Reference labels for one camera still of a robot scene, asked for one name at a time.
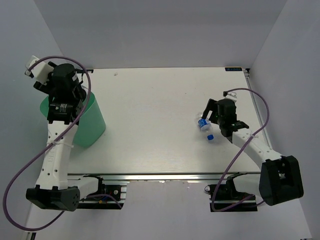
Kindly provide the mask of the blue label bottle blue cap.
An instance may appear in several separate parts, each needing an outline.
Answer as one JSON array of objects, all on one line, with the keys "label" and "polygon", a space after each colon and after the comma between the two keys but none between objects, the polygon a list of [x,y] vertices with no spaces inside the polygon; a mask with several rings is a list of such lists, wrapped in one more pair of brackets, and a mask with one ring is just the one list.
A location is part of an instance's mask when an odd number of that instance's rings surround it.
[{"label": "blue label bottle blue cap", "polygon": [[201,112],[196,115],[195,121],[201,136],[206,139],[207,142],[212,143],[215,137],[211,122],[207,118],[203,118],[203,114]]}]

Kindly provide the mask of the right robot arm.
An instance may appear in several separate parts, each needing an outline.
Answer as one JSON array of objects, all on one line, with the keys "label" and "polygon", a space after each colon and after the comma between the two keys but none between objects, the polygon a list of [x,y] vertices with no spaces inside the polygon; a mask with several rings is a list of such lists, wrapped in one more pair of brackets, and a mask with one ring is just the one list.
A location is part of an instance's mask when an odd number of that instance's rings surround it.
[{"label": "right robot arm", "polygon": [[201,117],[218,125],[222,136],[237,146],[260,169],[258,174],[238,172],[227,177],[224,192],[236,200],[244,194],[255,195],[274,206],[304,195],[298,160],[266,145],[250,127],[237,119],[236,104],[231,99],[209,99]]}]

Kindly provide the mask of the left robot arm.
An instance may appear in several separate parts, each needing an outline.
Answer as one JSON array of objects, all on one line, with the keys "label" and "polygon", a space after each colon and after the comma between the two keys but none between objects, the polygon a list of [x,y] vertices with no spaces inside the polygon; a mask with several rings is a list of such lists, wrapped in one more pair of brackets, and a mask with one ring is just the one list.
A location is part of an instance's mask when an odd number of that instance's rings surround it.
[{"label": "left robot arm", "polygon": [[99,200],[106,187],[96,176],[70,179],[68,166],[74,145],[90,147],[106,129],[95,95],[82,86],[85,72],[70,63],[54,64],[35,58],[25,72],[34,88],[47,94],[47,147],[35,186],[26,199],[45,210],[73,212],[88,195]]}]

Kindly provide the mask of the green plastic bin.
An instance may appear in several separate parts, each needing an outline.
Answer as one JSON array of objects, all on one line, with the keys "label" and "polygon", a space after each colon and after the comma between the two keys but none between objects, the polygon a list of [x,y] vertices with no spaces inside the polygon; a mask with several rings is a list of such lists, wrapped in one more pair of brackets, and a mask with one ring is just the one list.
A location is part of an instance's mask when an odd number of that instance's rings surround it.
[{"label": "green plastic bin", "polygon": [[95,95],[81,98],[74,94],[46,97],[40,104],[40,112],[48,122],[48,144],[53,146],[72,143],[88,148],[106,130],[106,123]]}]

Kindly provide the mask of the right blue table sticker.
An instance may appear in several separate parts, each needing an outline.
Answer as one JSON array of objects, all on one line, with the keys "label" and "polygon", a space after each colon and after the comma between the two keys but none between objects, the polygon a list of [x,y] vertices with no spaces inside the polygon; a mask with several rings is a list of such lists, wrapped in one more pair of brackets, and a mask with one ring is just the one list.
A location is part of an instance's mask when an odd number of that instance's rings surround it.
[{"label": "right blue table sticker", "polygon": [[243,69],[241,67],[225,67],[226,72],[242,72]]}]

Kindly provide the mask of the aluminium table frame rail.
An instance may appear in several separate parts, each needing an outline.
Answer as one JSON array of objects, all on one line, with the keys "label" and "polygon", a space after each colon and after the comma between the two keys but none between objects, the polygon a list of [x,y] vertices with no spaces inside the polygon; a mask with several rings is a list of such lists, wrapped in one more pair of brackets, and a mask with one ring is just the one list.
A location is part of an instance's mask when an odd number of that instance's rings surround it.
[{"label": "aluminium table frame rail", "polygon": [[213,126],[207,141],[197,125],[209,99],[236,89],[237,117],[252,131],[263,121],[249,74],[223,67],[95,69],[92,91],[106,130],[90,147],[74,146],[67,172],[106,179],[195,180],[223,173],[238,148]]}]

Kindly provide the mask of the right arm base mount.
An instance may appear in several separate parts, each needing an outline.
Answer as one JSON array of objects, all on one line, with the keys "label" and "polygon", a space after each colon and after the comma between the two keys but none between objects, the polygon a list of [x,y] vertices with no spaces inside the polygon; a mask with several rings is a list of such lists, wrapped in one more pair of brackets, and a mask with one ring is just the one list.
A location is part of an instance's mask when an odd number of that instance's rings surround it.
[{"label": "right arm base mount", "polygon": [[259,173],[232,172],[206,174],[208,185],[205,193],[210,195],[211,212],[256,212],[259,192]]}]

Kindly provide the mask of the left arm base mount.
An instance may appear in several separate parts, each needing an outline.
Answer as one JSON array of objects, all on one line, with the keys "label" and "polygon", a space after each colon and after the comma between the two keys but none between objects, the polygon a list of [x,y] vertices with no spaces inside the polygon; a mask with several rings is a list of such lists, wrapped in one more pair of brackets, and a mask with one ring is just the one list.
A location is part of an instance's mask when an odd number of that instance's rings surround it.
[{"label": "left arm base mount", "polygon": [[125,202],[127,183],[105,180],[99,175],[84,175],[75,179],[79,188],[78,209],[120,210]]}]

